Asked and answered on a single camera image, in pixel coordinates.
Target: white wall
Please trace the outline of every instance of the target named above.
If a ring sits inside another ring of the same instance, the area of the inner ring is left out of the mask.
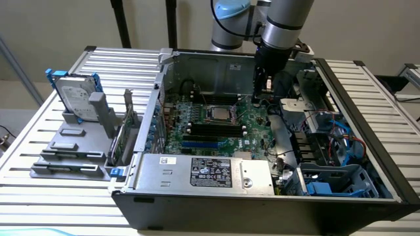
[[[166,47],[165,1],[123,0],[123,7],[131,46]],[[317,57],[394,74],[420,63],[418,9],[418,0],[315,0],[299,38]],[[177,0],[178,47],[207,49],[210,26],[209,1]],[[47,67],[67,69],[85,45],[121,46],[107,0],[0,0],[0,34],[34,81]],[[0,80],[15,79],[1,57],[0,70]]]

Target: side panel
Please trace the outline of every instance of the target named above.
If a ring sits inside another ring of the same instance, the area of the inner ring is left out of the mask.
[[[111,198],[134,229],[247,234],[347,235],[383,220],[401,207],[366,202],[147,196],[118,192]]]
[[[420,207],[420,198],[413,191],[399,169],[397,168],[377,136],[369,124],[366,123],[331,69],[329,68],[323,59],[315,59],[315,66],[319,68],[323,74],[323,82],[327,84],[329,91],[334,97],[334,100],[342,105],[342,112],[347,114],[347,118],[351,120],[359,136],[366,143],[366,146],[371,152],[373,158],[375,159],[379,168],[383,171],[386,178],[390,181],[391,187],[402,201],[410,204],[410,208],[406,208],[401,215],[406,215],[415,211]],[[394,220],[401,217],[399,214],[394,215]]]

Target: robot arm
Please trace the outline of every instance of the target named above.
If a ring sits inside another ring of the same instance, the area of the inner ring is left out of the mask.
[[[237,51],[243,39],[259,38],[254,42],[254,97],[263,92],[266,80],[283,69],[290,55],[303,62],[311,59],[310,48],[298,40],[311,3],[313,0],[271,0],[258,1],[253,7],[249,0],[219,0],[211,9],[214,51]],[[261,30],[254,17],[262,21]]]

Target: red cable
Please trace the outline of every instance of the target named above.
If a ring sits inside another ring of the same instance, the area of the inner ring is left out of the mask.
[[[355,137],[351,137],[351,140],[357,141],[361,144],[361,146],[362,146],[362,157],[363,157],[366,155],[366,144],[365,144],[365,142],[361,139],[355,138]]]

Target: power supply label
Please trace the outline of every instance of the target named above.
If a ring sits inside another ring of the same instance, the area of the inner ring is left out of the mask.
[[[231,188],[230,160],[191,158],[189,183],[194,187]]]

